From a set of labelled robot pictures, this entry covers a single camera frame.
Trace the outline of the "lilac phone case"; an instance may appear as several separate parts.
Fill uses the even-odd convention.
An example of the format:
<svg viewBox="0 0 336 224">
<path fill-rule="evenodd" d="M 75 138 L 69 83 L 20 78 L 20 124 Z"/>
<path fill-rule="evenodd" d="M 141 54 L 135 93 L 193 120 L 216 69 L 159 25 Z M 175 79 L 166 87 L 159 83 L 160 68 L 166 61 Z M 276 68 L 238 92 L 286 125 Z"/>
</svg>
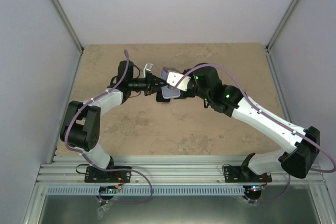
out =
<svg viewBox="0 0 336 224">
<path fill-rule="evenodd" d="M 166 81 L 168 77 L 168 73 L 164 69 L 161 69 L 160 77 L 162 80 Z M 162 91 L 162 96 L 164 99 L 175 99 L 181 95 L 181 92 L 179 89 L 172 90 L 168 87 L 168 85 L 162 87 L 161 91 Z"/>
</svg>

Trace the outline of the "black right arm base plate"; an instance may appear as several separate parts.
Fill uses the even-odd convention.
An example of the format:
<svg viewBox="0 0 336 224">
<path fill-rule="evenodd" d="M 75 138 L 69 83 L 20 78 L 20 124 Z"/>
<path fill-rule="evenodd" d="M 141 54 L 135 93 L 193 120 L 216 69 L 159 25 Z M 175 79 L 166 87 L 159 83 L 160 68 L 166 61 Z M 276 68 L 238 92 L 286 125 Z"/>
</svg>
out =
<svg viewBox="0 0 336 224">
<path fill-rule="evenodd" d="M 267 173 L 258 175 L 252 172 L 245 166 L 233 166 L 224 164 L 222 173 L 226 183 L 270 183 L 272 182 L 271 175 Z"/>
</svg>

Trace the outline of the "black phone case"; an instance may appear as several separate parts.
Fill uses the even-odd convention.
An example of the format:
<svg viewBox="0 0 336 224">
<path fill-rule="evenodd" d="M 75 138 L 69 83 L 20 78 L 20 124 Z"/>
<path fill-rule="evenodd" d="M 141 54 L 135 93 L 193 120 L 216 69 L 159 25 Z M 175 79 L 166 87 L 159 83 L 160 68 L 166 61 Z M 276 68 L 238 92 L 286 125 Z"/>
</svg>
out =
<svg viewBox="0 0 336 224">
<path fill-rule="evenodd" d="M 156 98 L 155 98 L 156 102 L 158 103 L 169 103 L 171 99 L 166 99 L 163 97 L 162 92 L 157 92 L 156 93 Z"/>
</svg>

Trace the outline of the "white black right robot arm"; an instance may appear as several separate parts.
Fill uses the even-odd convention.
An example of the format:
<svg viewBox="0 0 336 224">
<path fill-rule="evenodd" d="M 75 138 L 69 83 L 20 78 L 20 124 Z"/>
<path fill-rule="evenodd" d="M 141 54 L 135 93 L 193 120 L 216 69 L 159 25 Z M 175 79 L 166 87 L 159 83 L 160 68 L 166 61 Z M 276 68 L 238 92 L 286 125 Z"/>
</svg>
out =
<svg viewBox="0 0 336 224">
<path fill-rule="evenodd" d="M 187 93 L 204 100 L 218 113 L 240 120 L 276 142 L 280 149 L 274 152 L 249 154 L 241 165 L 241 176 L 248 182 L 259 175 L 284 171 L 304 179 L 319 154 L 320 131 L 310 126 L 305 129 L 294 125 L 258 105 L 237 87 L 222 84 L 217 70 L 198 64 L 197 69 L 184 70 L 190 80 Z"/>
</svg>

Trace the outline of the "black phone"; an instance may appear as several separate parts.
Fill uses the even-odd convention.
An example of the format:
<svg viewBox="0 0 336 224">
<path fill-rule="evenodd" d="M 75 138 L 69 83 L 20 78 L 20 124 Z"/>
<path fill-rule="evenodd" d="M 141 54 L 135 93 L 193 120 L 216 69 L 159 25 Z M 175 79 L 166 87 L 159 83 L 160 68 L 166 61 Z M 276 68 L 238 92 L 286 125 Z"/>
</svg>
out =
<svg viewBox="0 0 336 224">
<path fill-rule="evenodd" d="M 180 91 L 180 95 L 174 99 L 175 100 L 187 99 L 187 92 Z"/>
</svg>

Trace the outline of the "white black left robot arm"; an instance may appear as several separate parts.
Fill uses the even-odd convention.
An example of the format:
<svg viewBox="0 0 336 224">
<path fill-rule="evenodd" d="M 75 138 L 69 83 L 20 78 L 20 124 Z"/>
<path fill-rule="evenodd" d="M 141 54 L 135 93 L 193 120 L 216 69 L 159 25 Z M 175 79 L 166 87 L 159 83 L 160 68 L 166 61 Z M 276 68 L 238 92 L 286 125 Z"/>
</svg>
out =
<svg viewBox="0 0 336 224">
<path fill-rule="evenodd" d="M 131 61 L 121 61 L 118 74 L 112 77 L 110 84 L 98 96 L 87 101 L 71 101 L 62 123 L 60 139 L 66 148 L 79 153 L 97 169 L 97 176 L 104 182 L 114 178 L 113 158 L 99 144 L 101 117 L 111 109 L 122 105 L 130 98 L 132 92 L 152 95 L 161 91 L 167 83 L 152 74 L 150 64 L 134 76 L 136 68 Z"/>
</svg>

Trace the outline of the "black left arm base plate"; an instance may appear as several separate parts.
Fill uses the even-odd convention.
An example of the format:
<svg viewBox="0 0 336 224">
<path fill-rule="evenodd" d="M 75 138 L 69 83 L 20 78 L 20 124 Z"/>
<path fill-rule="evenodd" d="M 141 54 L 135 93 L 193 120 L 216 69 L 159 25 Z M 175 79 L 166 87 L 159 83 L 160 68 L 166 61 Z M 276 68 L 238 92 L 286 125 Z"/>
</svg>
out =
<svg viewBox="0 0 336 224">
<path fill-rule="evenodd" d="M 104 172 L 92 166 L 86 168 L 85 183 L 129 183 L 131 172 L 122 170 L 117 172 Z"/>
</svg>

